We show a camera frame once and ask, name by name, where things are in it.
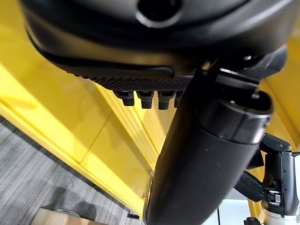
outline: yellow panel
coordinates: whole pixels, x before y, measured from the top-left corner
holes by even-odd
[[[289,49],[298,51],[300,61],[300,46],[289,46]],[[288,59],[284,71],[270,76],[266,79],[272,89],[278,103],[284,109],[292,127],[295,129],[299,144],[300,136],[300,62],[294,64],[292,59]]]
[[[142,109],[141,101],[135,94],[135,111],[147,131],[156,151],[160,153],[165,136],[176,112],[174,99],[169,103],[168,110],[158,110],[158,96],[154,93],[152,109]]]
[[[136,144],[143,159],[150,166],[152,170],[155,168],[158,153],[144,129],[138,115],[135,113],[133,107],[125,107],[121,99],[116,98],[115,94],[111,90],[101,88],[100,85],[96,85],[103,97],[106,99],[112,111],[115,113],[128,135]]]
[[[80,162],[111,109],[94,83],[42,58],[25,35],[16,2],[6,4],[0,7],[1,102]]]
[[[151,168],[144,163],[143,156],[115,114],[112,113],[103,126],[81,166],[142,213],[142,198]],[[112,180],[112,174],[119,179]]]

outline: black plastic housing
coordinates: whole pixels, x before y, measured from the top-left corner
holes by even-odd
[[[300,5],[298,0],[227,0],[212,7],[203,0],[183,0],[181,18],[206,19],[150,29],[93,10],[90,1],[19,2],[28,35],[44,57],[114,91],[185,90],[195,68],[207,59],[235,61],[275,51],[290,36]],[[105,4],[119,7],[116,2]],[[191,7],[199,3],[203,7]]]
[[[270,119],[267,95],[259,93],[256,102],[208,79],[195,78],[174,116],[156,164],[148,225],[204,222],[240,178]],[[244,95],[244,105],[237,95]]]

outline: round hole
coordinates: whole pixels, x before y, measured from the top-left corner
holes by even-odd
[[[164,28],[180,17],[181,0],[140,0],[135,17],[147,27]]]
[[[148,19],[161,22],[173,17],[181,8],[180,0],[140,0],[137,8]]]

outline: textured rubber surface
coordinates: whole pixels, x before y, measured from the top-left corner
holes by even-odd
[[[105,79],[89,78],[109,90],[185,90],[190,79]]]

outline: floor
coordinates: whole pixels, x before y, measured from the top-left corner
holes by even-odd
[[[129,209],[0,117],[1,225],[30,225],[40,207],[109,225],[142,225]]]

